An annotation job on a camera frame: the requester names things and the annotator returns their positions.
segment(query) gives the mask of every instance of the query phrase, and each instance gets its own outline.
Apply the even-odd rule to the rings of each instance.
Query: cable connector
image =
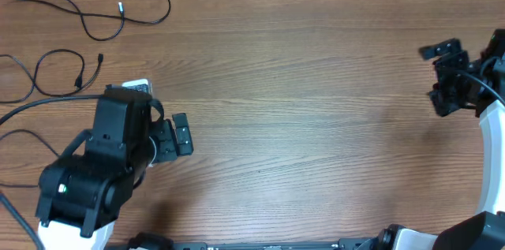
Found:
[[[79,88],[79,89],[82,89],[82,74],[80,74],[77,79],[76,79],[76,82],[73,84],[76,88]]]

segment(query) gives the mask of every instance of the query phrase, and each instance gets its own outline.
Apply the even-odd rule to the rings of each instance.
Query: wire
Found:
[[[72,156],[75,150],[78,149],[83,142],[89,140],[91,137],[92,131],[90,129],[82,130],[62,152],[62,157]]]
[[[52,103],[52,102],[60,102],[60,101],[73,101],[73,100],[86,100],[86,99],[99,99],[102,95],[74,95],[74,96],[65,96],[60,98],[52,98],[52,99],[41,99],[28,104],[24,104],[23,106],[19,106],[18,108],[10,111],[0,118],[0,125],[5,123],[15,114],[20,113],[21,111],[27,110],[28,108],[32,108],[34,106],[38,106],[40,104]]]
[[[17,222],[23,227],[24,231],[26,231],[26,233],[30,236],[37,249],[44,249],[42,241],[40,241],[33,228],[24,220],[23,216],[16,210],[16,208],[9,202],[6,195],[2,192],[0,192],[0,201],[2,201],[2,204],[6,207],[7,211],[17,220]]]
[[[59,154],[56,152],[56,150],[53,149],[52,146],[48,142],[45,141],[45,139],[43,139],[41,136],[39,136],[35,132],[27,130],[27,129],[15,129],[10,132],[6,132],[2,136],[0,136],[0,141],[5,139],[7,136],[10,136],[10,135],[12,135],[14,133],[18,133],[18,132],[26,132],[26,133],[34,136],[37,140],[39,140],[42,144],[44,144],[54,155],[56,155],[56,157],[59,157]],[[37,188],[39,186],[38,185],[0,183],[0,187],[4,187],[4,188]]]
[[[475,105],[469,105],[469,104],[466,104],[462,108],[463,109],[468,109],[468,110],[476,110],[477,109],[477,107]]]
[[[133,190],[135,190],[137,187],[142,185],[142,182],[144,182],[144,179],[145,179],[145,170],[144,170],[144,172],[142,172],[140,177],[137,179],[137,182],[135,182],[135,184],[133,184]]]
[[[492,57],[492,58],[485,60],[481,65],[481,71],[479,72],[479,76],[483,77],[484,71],[486,70],[488,65],[490,65],[492,62],[496,62],[498,60],[500,60],[500,58],[498,58],[498,57]]]
[[[77,76],[77,79],[75,81],[75,86],[76,86],[77,89],[75,91],[72,91],[72,92],[69,92],[69,93],[65,93],[65,94],[47,93],[42,88],[40,88],[40,86],[36,82],[37,75],[39,73],[40,64],[42,63],[42,61],[44,60],[45,57],[47,57],[47,56],[49,56],[51,54],[62,53],[62,52],[75,54],[82,61],[82,66],[80,68],[80,73]],[[24,70],[24,72],[26,73],[26,75],[28,76],[28,78],[32,81],[32,87],[30,88],[30,91],[25,96],[23,96],[20,99],[16,99],[16,100],[0,101],[0,104],[21,103],[21,102],[25,101],[28,97],[30,97],[30,95],[33,93],[34,89],[36,89],[42,95],[50,96],[50,97],[65,97],[65,96],[75,95],[76,93],[79,93],[79,92],[83,91],[84,89],[88,88],[90,85],[92,85],[92,83],[95,81],[96,77],[98,76],[98,74],[100,72],[100,68],[102,67],[102,62],[103,62],[103,55],[99,54],[98,55],[98,65],[96,66],[95,72],[93,73],[92,77],[89,78],[88,82],[86,82],[83,85],[82,84],[82,76],[83,76],[83,73],[84,73],[84,65],[85,65],[84,58],[82,57],[81,54],[77,53],[74,50],[56,49],[56,50],[51,50],[51,51],[45,53],[42,57],[40,57],[39,61],[37,62],[37,65],[35,67],[35,73],[33,74],[33,76],[30,74],[30,72],[28,71],[28,69],[26,68],[26,66],[20,60],[18,60],[16,57],[14,57],[12,55],[9,55],[9,54],[0,54],[0,57],[7,57],[7,58],[11,58],[12,60],[14,60]]]
[[[158,120],[156,121],[163,121],[165,118],[165,110],[163,109],[163,104],[158,99],[151,99],[149,105],[151,105],[151,107],[156,109],[156,111],[159,113]]]
[[[80,11],[79,7],[77,7],[77,5],[74,2],[72,2],[72,0],[65,0],[65,1],[67,1],[68,3],[70,3],[73,6],[73,8],[76,9],[75,11],[71,10],[71,9],[65,9],[65,8],[63,8],[61,6],[57,6],[57,5],[55,5],[55,4],[51,3],[51,2],[46,2],[46,1],[43,1],[43,0],[17,0],[17,1],[21,1],[21,2],[37,2],[37,3],[43,4],[43,5],[52,6],[55,9],[60,9],[61,11],[64,11],[66,13],[71,13],[71,14],[78,15],[80,17],[80,22],[82,23],[83,29],[86,32],[86,34],[90,38],[92,38],[93,40],[96,40],[96,41],[107,41],[107,40],[113,39],[114,37],[116,37],[117,35],[119,35],[119,33],[121,32],[121,30],[123,29],[123,26],[125,25],[125,21],[129,21],[129,22],[133,22],[133,23],[138,23],[138,24],[159,24],[159,23],[161,23],[162,21],[164,21],[168,17],[168,15],[170,14],[170,11],[172,10],[172,4],[171,4],[170,0],[167,0],[168,1],[168,10],[167,10],[167,12],[165,13],[164,16],[162,16],[161,18],[159,18],[159,19],[157,19],[155,21],[138,21],[138,20],[134,20],[132,18],[125,17],[124,9],[123,9],[123,6],[122,6],[122,4],[120,2],[118,3],[120,15],[119,16],[113,16],[113,15],[99,14],[99,13],[83,13],[83,12]],[[107,37],[107,38],[96,38],[93,35],[91,35],[91,33],[89,33],[88,27],[86,26],[86,22],[84,21],[84,17],[103,17],[103,18],[119,19],[119,20],[121,20],[121,25],[119,26],[119,29],[112,36]]]
[[[503,98],[498,94],[498,92],[496,92],[489,85],[487,85],[484,81],[478,79],[477,77],[472,76],[471,74],[469,74],[463,70],[460,70],[460,69],[451,69],[451,68],[444,68],[444,67],[440,67],[437,69],[442,70],[442,71],[446,71],[446,72],[450,72],[450,73],[454,73],[454,74],[460,74],[460,75],[470,79],[471,81],[479,84],[481,87],[487,89],[493,96],[495,96],[495,98],[497,100],[499,100],[505,106],[505,100],[503,100]]]

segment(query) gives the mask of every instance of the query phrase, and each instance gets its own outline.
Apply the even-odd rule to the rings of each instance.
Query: wood grain surface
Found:
[[[85,12],[155,19],[163,0],[74,0]],[[0,54],[31,72],[49,50],[96,56],[106,84],[150,78],[169,113],[186,112],[195,153],[148,171],[122,208],[113,242],[140,231],[176,241],[333,241],[390,223],[438,233],[476,210],[482,139],[471,111],[438,118],[417,48],[458,37],[472,58],[505,25],[505,0],[172,0],[156,26],[127,23],[89,39],[77,16],[0,0]],[[118,21],[88,18],[97,36]],[[80,69],[68,54],[41,65],[40,86],[65,92]],[[29,88],[0,59],[0,98]],[[30,101],[41,99],[38,93]],[[5,114],[18,105],[0,106]],[[62,151],[89,128],[94,101],[38,106],[0,127],[32,129]],[[54,156],[28,135],[0,143],[0,181],[35,184]],[[3,189],[36,227],[37,189]],[[0,209],[0,248],[33,248]]]

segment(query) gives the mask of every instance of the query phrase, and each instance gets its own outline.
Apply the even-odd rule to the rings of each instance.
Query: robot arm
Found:
[[[157,121],[151,120],[152,107],[160,114]],[[40,175],[36,216],[47,249],[103,249],[146,168],[193,153],[185,114],[173,115],[175,129],[163,116],[161,103],[148,93],[106,89],[93,129],[77,136]],[[74,155],[83,142],[84,155]]]
[[[505,107],[496,100],[481,114],[484,169],[476,214],[505,211]]]

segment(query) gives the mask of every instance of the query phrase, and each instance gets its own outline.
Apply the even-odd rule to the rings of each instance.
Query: cable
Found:
[[[6,207],[7,211],[17,220],[17,222],[23,227],[24,231],[26,231],[26,233],[30,236],[37,249],[44,249],[39,236],[37,236],[33,228],[24,220],[23,216],[16,210],[16,208],[9,202],[6,195],[2,192],[0,192],[0,201],[2,201],[2,204]]]
[[[86,100],[86,99],[99,99],[102,95],[74,95],[74,96],[65,96],[60,98],[52,98],[52,99],[41,99],[28,104],[24,104],[23,106],[19,106],[18,108],[10,111],[5,114],[2,118],[0,118],[0,125],[5,123],[15,114],[20,113],[21,111],[27,110],[28,108],[32,108],[34,106],[38,106],[40,104],[52,103],[52,102],[60,102],[60,101],[73,101],[73,100]]]
[[[450,72],[450,73],[454,73],[454,74],[460,74],[460,75],[470,79],[471,81],[479,84],[481,87],[487,89],[493,96],[495,96],[495,98],[497,100],[499,100],[505,106],[505,100],[503,100],[503,98],[498,94],[498,92],[496,92],[494,89],[492,89],[484,81],[479,80],[477,77],[472,76],[471,74],[469,74],[463,70],[460,70],[460,69],[450,69],[450,68],[444,68],[444,67],[437,68],[437,69],[442,70],[442,71],[446,71],[446,72]]]
[[[477,107],[475,105],[469,105],[469,104],[466,104],[462,108],[463,109],[468,109],[468,110],[476,110],[477,109]]]
[[[62,157],[72,156],[75,150],[78,149],[83,142],[91,137],[92,131],[90,129],[82,130],[79,135],[77,135],[62,152]]]
[[[151,107],[156,109],[156,111],[159,113],[158,120],[156,121],[163,121],[165,118],[165,110],[163,109],[163,104],[158,99],[151,99],[149,105],[151,105]]]
[[[32,136],[34,136],[37,140],[39,140],[42,144],[44,144],[56,157],[59,157],[59,154],[52,148],[52,146],[45,141],[41,136],[37,135],[35,132],[27,130],[27,129],[15,129],[10,132],[6,132],[2,136],[0,136],[0,141],[5,139],[7,136],[10,136],[14,133],[18,132],[26,132]],[[24,184],[6,184],[6,183],[0,183],[0,187],[4,188],[38,188],[38,185],[24,185]]]
[[[39,73],[40,64],[42,63],[42,61],[44,60],[45,57],[47,57],[47,56],[49,56],[51,54],[61,53],[61,52],[75,54],[82,61],[82,66],[80,68],[80,73],[77,76],[77,79],[76,79],[75,84],[74,84],[77,89],[75,91],[72,91],[72,92],[69,92],[69,93],[64,93],[64,94],[47,93],[42,88],[40,88],[40,86],[36,83],[37,75]],[[16,57],[14,57],[12,55],[9,55],[9,54],[0,54],[0,57],[7,57],[7,58],[11,58],[12,60],[14,60],[24,70],[24,72],[26,73],[26,75],[28,76],[28,78],[32,81],[32,87],[30,88],[30,91],[24,97],[22,97],[20,99],[16,99],[16,100],[0,101],[0,104],[21,103],[21,102],[25,101],[28,97],[30,97],[30,95],[33,93],[34,89],[36,89],[42,95],[50,96],[50,97],[65,97],[65,96],[75,95],[76,93],[79,93],[79,92],[83,91],[84,89],[88,88],[95,81],[96,77],[98,76],[98,74],[100,72],[100,68],[102,67],[102,62],[103,62],[103,55],[99,54],[98,55],[98,65],[96,66],[95,72],[93,73],[92,77],[89,78],[88,82],[86,82],[83,85],[82,84],[82,81],[83,81],[82,80],[82,76],[83,76],[83,73],[84,73],[84,65],[85,65],[84,58],[82,57],[81,54],[77,53],[74,50],[56,49],[56,50],[51,50],[51,51],[45,53],[42,57],[40,57],[39,61],[37,62],[37,65],[35,67],[35,73],[33,74],[33,76],[30,74],[30,72],[28,71],[28,69],[26,68],[26,66],[24,66],[24,64],[20,60],[18,60]]]
[[[140,177],[137,179],[137,182],[135,182],[135,184],[133,184],[133,190],[135,190],[137,187],[142,185],[142,182],[144,182],[144,179],[145,179],[145,170],[144,170],[144,172],[142,172]]]
[[[46,1],[43,1],[43,0],[17,0],[17,1],[21,1],[21,2],[37,2],[37,3],[43,4],[43,5],[52,6],[55,9],[60,9],[61,11],[64,11],[66,13],[71,13],[71,14],[78,15],[80,17],[80,22],[82,23],[83,29],[86,32],[86,34],[90,38],[92,38],[92,39],[94,39],[96,41],[107,41],[107,40],[113,39],[114,37],[116,37],[117,35],[119,35],[119,33],[121,32],[121,30],[123,29],[123,26],[125,25],[125,21],[129,21],[129,22],[133,22],[133,23],[138,23],[138,24],[158,24],[158,23],[161,23],[162,21],[164,21],[168,17],[168,15],[170,14],[170,11],[172,10],[172,4],[171,4],[170,0],[167,0],[168,1],[168,10],[167,10],[167,12],[165,13],[164,16],[162,16],[161,18],[159,18],[159,19],[157,19],[155,21],[138,21],[138,20],[134,20],[134,19],[125,17],[125,12],[124,12],[124,9],[123,9],[123,5],[120,2],[118,3],[120,15],[119,16],[113,16],[113,15],[99,14],[99,13],[83,13],[83,12],[80,11],[79,7],[77,7],[77,5],[74,2],[72,2],[72,0],[66,0],[66,1],[68,3],[70,3],[73,6],[74,9],[76,9],[75,11],[74,10],[70,10],[70,9],[62,8],[61,6],[57,6],[57,5],[55,5],[55,4],[51,3],[51,2],[46,2]],[[89,33],[88,27],[86,26],[86,22],[84,21],[84,17],[104,17],[104,18],[119,19],[119,20],[121,20],[121,25],[119,26],[119,29],[112,36],[107,37],[107,38],[96,38],[93,35],[91,35],[91,33]]]
[[[484,71],[486,70],[488,65],[490,65],[492,62],[496,62],[498,60],[500,60],[500,58],[498,58],[498,57],[492,57],[492,58],[485,60],[481,65],[481,71],[479,72],[479,76],[483,77]]]

